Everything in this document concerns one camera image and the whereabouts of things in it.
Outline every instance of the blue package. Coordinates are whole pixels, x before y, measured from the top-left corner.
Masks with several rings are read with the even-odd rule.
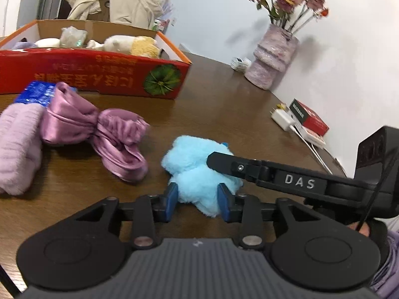
[[[54,96],[55,83],[33,81],[14,100],[14,103],[39,103],[47,107]]]

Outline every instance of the beige clothing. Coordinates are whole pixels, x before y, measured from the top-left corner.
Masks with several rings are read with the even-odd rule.
[[[72,10],[68,19],[87,19],[99,11],[98,0],[67,0]],[[150,29],[162,15],[162,0],[109,0],[109,20],[113,23]]]

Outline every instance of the pink scrunchie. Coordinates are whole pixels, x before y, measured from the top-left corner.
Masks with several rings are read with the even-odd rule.
[[[69,85],[59,82],[44,112],[40,134],[50,145],[88,140],[107,170],[124,181],[136,182],[148,171],[147,161],[137,147],[148,126],[143,118],[127,110],[107,109],[99,113]]]

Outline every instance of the black cable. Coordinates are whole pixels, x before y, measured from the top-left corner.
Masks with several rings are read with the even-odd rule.
[[[7,272],[3,269],[1,264],[0,264],[0,282],[13,298],[21,294],[21,291],[19,291],[19,289],[17,288],[15,283],[11,280],[11,278],[8,276]]]
[[[360,229],[362,228],[364,222],[366,221],[367,217],[370,214],[370,211],[372,210],[372,206],[374,204],[374,201],[376,200],[376,197],[381,189],[382,184],[385,182],[385,180],[387,179],[388,175],[390,174],[392,167],[394,166],[396,160],[398,159],[399,156],[399,152],[398,149],[396,149],[396,154],[395,156],[391,159],[390,163],[388,164],[388,166],[386,167],[386,169],[382,172],[381,174],[381,178],[378,181],[374,192],[372,194],[372,196],[370,197],[370,200],[367,203],[366,209],[364,210],[363,215],[361,216],[358,225],[356,226],[356,230],[360,231]]]

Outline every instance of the cardboard box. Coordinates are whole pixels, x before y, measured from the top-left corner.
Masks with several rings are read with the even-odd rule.
[[[302,126],[309,128],[316,134],[324,136],[328,131],[329,127],[321,120],[317,113],[297,99],[294,99],[291,103],[290,110]]]
[[[87,31],[85,43],[103,43],[112,35],[149,36],[168,60],[89,49],[38,48],[7,50],[26,38],[30,42],[59,38],[61,29]],[[0,93],[20,93],[31,81],[64,81],[81,90],[175,99],[190,68],[190,60],[162,33],[88,20],[35,20],[0,42]]]

